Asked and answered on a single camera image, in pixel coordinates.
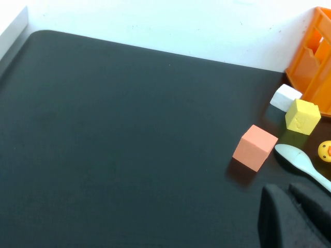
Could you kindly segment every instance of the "yellow foam cube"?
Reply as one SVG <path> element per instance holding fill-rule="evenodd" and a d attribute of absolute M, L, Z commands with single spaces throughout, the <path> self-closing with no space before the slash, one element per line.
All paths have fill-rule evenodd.
<path fill-rule="evenodd" d="M 287 129 L 306 135 L 311 134 L 320 119 L 319 107 L 300 99 L 293 101 L 285 115 Z"/>

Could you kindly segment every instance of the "orange container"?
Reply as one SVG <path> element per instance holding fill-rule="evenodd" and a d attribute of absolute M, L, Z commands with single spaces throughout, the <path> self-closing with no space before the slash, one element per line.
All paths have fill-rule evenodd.
<path fill-rule="evenodd" d="M 302 100 L 331 117 L 331 10 L 315 8 L 313 20 L 286 74 Z"/>

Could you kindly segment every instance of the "plastic spoon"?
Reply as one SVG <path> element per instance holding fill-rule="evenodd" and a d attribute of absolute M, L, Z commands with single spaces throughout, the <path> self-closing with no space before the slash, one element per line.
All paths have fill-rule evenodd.
<path fill-rule="evenodd" d="M 331 192 L 331 182 L 314 168 L 307 154 L 294 146 L 284 144 L 276 145 L 275 150 L 292 165 L 307 173 Z"/>

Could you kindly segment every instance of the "pink foam block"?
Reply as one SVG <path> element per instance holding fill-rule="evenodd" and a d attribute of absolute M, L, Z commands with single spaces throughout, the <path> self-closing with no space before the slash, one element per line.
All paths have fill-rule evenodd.
<path fill-rule="evenodd" d="M 257 172 L 277 140 L 278 138 L 253 125 L 240 139 L 232 157 Z"/>

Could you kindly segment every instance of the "toy duck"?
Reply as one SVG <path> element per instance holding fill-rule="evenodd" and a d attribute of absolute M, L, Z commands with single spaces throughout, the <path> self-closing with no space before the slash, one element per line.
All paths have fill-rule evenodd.
<path fill-rule="evenodd" d="M 325 162 L 331 162 L 331 141 L 324 141 L 319 146 L 319 156 Z"/>

